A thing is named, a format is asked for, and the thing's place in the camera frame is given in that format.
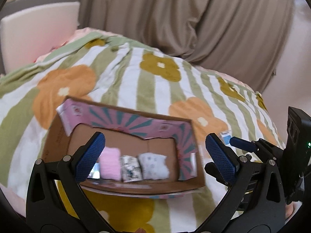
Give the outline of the cardboard box with pink lining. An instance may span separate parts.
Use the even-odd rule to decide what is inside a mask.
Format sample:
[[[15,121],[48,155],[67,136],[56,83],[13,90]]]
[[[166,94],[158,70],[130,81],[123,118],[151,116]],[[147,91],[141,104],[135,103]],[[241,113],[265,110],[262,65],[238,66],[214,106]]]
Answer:
[[[165,155],[169,177],[133,183],[86,180],[82,183],[85,188],[103,194],[166,199],[198,191],[205,185],[204,169],[191,120],[75,97],[66,97],[58,107],[47,133],[43,160],[55,162],[65,155],[74,154],[96,132],[105,136],[108,148],[118,148],[122,155]]]

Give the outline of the blue white small box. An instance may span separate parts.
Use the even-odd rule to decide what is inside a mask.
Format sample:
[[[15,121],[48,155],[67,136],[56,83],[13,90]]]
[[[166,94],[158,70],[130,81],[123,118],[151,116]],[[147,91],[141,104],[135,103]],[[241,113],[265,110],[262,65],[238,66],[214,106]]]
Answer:
[[[226,146],[230,146],[230,140],[232,138],[232,131],[231,130],[226,130],[220,132],[221,140]]]

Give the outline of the pink fluffy rolled cloth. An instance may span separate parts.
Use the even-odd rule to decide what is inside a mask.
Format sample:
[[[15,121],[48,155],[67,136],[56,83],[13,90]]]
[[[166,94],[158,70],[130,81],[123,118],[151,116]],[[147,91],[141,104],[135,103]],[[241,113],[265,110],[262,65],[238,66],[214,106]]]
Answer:
[[[99,157],[100,177],[102,179],[121,180],[120,149],[105,147]]]

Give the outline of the black white patterned roll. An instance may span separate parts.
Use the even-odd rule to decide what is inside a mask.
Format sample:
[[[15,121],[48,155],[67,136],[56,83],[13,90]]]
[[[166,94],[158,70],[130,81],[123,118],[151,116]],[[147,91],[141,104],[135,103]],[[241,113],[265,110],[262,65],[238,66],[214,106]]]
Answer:
[[[121,161],[121,175],[124,183],[142,181],[142,173],[139,161],[136,157],[123,155]]]

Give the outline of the white patterned rolled cloth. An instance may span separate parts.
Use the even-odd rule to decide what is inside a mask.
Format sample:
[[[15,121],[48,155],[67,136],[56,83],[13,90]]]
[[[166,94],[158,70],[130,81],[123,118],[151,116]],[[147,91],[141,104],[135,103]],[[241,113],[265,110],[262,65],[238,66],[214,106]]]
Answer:
[[[143,153],[138,156],[144,180],[168,179],[170,171],[166,165],[166,156],[154,153]]]

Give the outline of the beige curtain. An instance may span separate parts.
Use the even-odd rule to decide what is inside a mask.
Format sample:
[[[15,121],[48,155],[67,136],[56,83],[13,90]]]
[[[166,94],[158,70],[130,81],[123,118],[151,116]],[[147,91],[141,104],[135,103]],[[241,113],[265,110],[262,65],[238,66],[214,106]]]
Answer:
[[[263,91],[284,50],[294,0],[79,0],[81,27],[113,32]]]

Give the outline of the green striped floral blanket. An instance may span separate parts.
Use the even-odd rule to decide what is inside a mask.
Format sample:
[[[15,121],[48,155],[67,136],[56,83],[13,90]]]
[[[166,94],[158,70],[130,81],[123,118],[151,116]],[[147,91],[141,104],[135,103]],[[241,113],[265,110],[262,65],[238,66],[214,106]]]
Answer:
[[[226,74],[121,36],[90,33],[1,78],[1,183],[29,183],[56,108],[66,96],[191,119],[208,133],[284,147],[259,92]]]

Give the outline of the white bed headboard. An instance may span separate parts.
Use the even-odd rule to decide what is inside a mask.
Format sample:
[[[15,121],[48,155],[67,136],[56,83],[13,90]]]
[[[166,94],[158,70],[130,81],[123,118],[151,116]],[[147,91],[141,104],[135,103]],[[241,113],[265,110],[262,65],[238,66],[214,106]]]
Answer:
[[[79,26],[79,0],[17,0],[1,9],[1,73],[36,61]]]

